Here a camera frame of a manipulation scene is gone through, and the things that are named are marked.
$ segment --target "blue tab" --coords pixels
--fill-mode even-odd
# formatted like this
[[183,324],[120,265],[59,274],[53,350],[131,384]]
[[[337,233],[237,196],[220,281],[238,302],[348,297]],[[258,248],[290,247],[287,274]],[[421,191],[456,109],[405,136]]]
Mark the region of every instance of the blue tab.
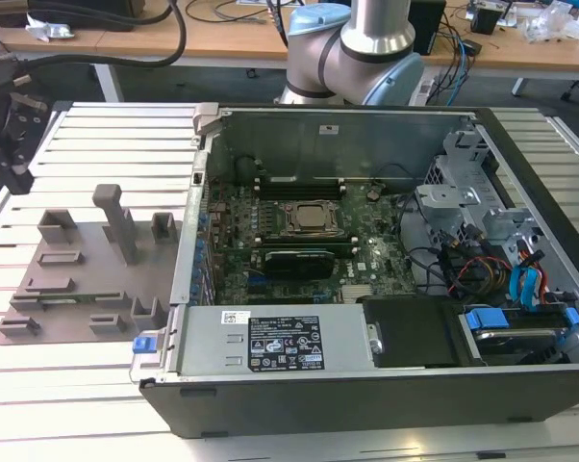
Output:
[[571,325],[579,324],[579,314],[575,308],[566,308],[566,316]]
[[505,329],[510,327],[501,308],[473,308],[466,314],[466,320],[471,330]]
[[134,354],[155,353],[157,352],[157,338],[155,337],[136,337],[132,343]]
[[[520,277],[525,274],[524,281],[522,283],[522,288],[520,285]],[[537,311],[537,308],[533,304],[533,293],[536,290],[536,284],[540,274],[534,268],[524,268],[520,266],[515,266],[512,268],[512,274],[510,274],[510,297],[512,301],[517,301],[520,298],[520,303],[525,306],[531,312]]]
[[481,326],[480,320],[478,320],[478,317],[475,316],[475,313],[470,311],[465,315],[465,318],[466,318],[467,323],[469,324],[469,329],[477,330],[480,328],[480,326]]
[[520,303],[526,306],[532,313],[538,311],[538,308],[533,304],[533,294],[536,291],[539,277],[540,274],[536,269],[527,268],[527,275],[524,276],[522,292],[520,293]]

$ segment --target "label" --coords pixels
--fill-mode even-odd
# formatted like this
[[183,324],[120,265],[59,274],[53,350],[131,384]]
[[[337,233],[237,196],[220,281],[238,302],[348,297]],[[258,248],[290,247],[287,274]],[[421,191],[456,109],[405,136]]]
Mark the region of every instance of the label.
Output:
[[250,316],[251,316],[250,311],[222,311],[221,312],[221,323],[222,324],[248,324]]
[[40,300],[42,305],[73,305],[78,303],[77,300],[73,298],[65,298],[61,300]]
[[323,370],[319,317],[250,318],[248,366],[253,372]]
[[338,135],[338,125],[319,125],[319,135]]

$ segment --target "desk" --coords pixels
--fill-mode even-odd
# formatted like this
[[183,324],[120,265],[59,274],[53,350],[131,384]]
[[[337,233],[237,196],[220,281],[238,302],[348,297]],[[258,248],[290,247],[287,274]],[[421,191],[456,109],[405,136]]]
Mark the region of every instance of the desk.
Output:
[[[147,221],[158,211],[182,219],[191,172],[182,156],[191,147],[177,146],[192,146],[185,128],[192,124],[193,106],[80,103],[53,114],[54,125],[31,166],[36,177],[31,193],[0,192],[0,320],[39,242],[36,224],[46,208],[70,209],[76,221],[104,220],[93,207],[92,192],[98,183],[117,183],[134,220]],[[520,111],[516,118],[526,114]],[[143,161],[140,154],[149,142],[132,144],[133,151],[109,151],[90,134],[100,126],[138,127],[138,140],[149,142],[154,135],[146,126],[175,133],[167,150]],[[89,138],[81,131],[77,140],[87,142],[65,143],[79,127]],[[122,136],[133,140],[131,134]],[[97,160],[91,162],[91,155]],[[490,450],[518,462],[579,462],[579,405],[545,423],[181,440],[131,383],[130,346],[0,346],[0,460],[468,461],[476,460],[476,451]]]
[[[452,15],[453,8],[466,0],[449,0],[448,15],[465,39],[483,45],[471,75],[490,77],[524,77],[535,79],[579,80],[579,41],[566,39],[561,42],[528,43],[516,29],[496,29],[492,36],[468,33],[468,22]],[[201,0],[191,12],[215,18],[210,6],[218,0]],[[182,10],[186,0],[179,0]],[[154,15],[165,7],[164,0],[147,0],[146,15]],[[244,14],[255,7],[230,5],[227,14]],[[286,24],[290,9],[284,9]],[[188,40],[184,56],[176,65],[201,65],[220,67],[284,68],[287,50],[275,28],[268,23],[257,24],[208,24],[187,18]],[[175,49],[178,39],[175,21],[170,17],[160,24],[138,27],[131,33],[78,31],[77,38],[62,42],[54,40],[43,43],[31,38],[25,31],[0,29],[0,38],[11,50],[23,58],[85,52],[109,54],[156,60]],[[452,49],[445,39],[438,38],[431,56],[424,57],[427,77],[436,75],[449,65]],[[97,65],[100,83],[108,101],[119,101],[120,86],[112,70]]]

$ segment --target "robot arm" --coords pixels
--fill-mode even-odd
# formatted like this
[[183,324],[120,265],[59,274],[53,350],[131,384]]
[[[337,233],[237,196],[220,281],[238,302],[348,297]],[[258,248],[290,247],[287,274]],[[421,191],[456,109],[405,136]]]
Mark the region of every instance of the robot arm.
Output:
[[410,0],[300,7],[288,32],[282,104],[407,104],[424,63],[414,53]]

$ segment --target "black cable bundle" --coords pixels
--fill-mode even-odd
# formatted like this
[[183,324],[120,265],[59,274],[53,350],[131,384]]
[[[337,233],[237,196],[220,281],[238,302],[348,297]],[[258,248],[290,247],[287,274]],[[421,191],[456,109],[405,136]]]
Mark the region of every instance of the black cable bundle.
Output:
[[[454,26],[452,26],[450,24],[449,18],[447,17],[447,14],[445,12],[443,13],[443,22],[441,23],[441,26],[446,28],[448,32],[439,31],[439,34],[441,36],[445,37],[450,42],[450,45],[452,46],[452,50],[454,51],[454,56],[452,57],[452,61],[450,63],[450,66],[446,69],[446,71],[443,73],[443,75],[440,76],[438,82],[436,83],[435,89],[427,98],[427,100],[426,100],[427,104],[433,99],[435,99],[437,101],[437,99],[440,97],[440,95],[444,91],[451,90],[456,84],[456,80],[457,80],[457,76],[458,76],[459,72],[461,72],[461,63],[462,63],[461,62],[461,46],[462,46],[461,45],[461,35],[459,34],[459,31]],[[471,68],[473,67],[474,63],[475,63],[475,56],[471,57],[471,60],[466,65],[466,68],[463,70],[463,74],[458,77],[461,79],[461,82],[459,83],[459,90],[465,84],[465,82],[468,80],[469,72],[470,72]]]

